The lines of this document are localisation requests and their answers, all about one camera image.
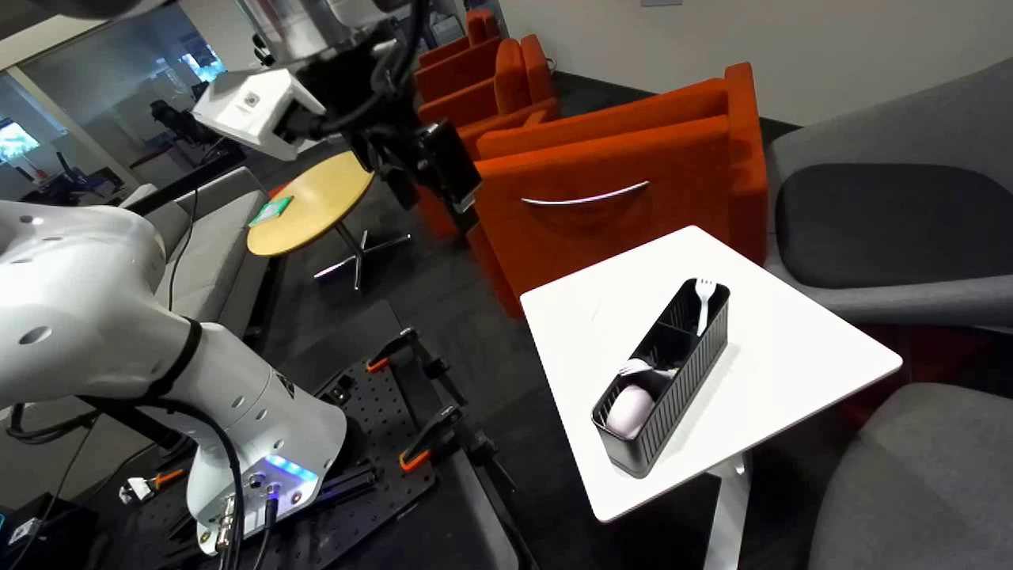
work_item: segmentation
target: window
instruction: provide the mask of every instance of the window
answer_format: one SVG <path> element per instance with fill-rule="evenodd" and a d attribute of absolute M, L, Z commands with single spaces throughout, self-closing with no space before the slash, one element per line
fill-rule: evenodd
<path fill-rule="evenodd" d="M 0 116 L 0 160 L 12 160 L 39 147 L 39 138 L 31 138 L 15 121 Z"/>

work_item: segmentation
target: white table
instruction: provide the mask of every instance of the white table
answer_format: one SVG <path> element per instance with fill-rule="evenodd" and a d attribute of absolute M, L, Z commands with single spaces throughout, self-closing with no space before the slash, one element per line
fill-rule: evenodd
<path fill-rule="evenodd" d="M 728 349 L 647 479 L 612 465 L 593 404 L 688 279 L 731 287 Z M 740 454 L 894 373 L 901 356 L 698 228 L 523 295 L 551 394 L 601 522 L 713 472 L 721 479 L 705 567 L 738 567 Z"/>

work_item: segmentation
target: floor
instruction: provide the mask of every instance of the floor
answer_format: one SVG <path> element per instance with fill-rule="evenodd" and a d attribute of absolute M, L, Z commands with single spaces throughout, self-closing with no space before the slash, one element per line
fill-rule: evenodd
<path fill-rule="evenodd" d="M 640 99 L 640 93 L 561 75 L 562 114 L 631 99 Z M 773 138 L 791 127 L 762 123 L 762 130 Z M 335 147 L 321 146 L 293 163 L 249 158 L 249 169 L 265 185 L 277 185 Z M 412 231 L 416 242 L 377 260 L 367 268 L 364 295 L 350 291 L 348 276 L 311 279 L 312 268 L 343 256 L 339 238 L 324 238 L 274 261 L 249 335 L 270 362 L 311 349 L 339 324 L 386 302 L 398 324 L 417 326 L 430 349 L 445 356 L 467 394 L 471 420 L 497 439 L 504 465 L 520 482 L 511 502 L 538 567 L 698 567 L 715 501 L 713 482 L 698 479 L 617 524 L 598 524 L 583 498 L 533 335 L 523 324 L 504 317 L 467 251 L 430 239 L 417 214 L 398 209 L 384 182 L 367 193 L 348 226 L 350 231 Z M 967 377 L 991 388 L 1008 388 L 1010 355 L 1010 341 L 1001 352 L 974 352 L 966 369 L 974 369 Z M 850 416 L 829 410 L 753 454 L 756 479 L 740 567 L 805 567 L 823 485 L 856 424 Z"/>

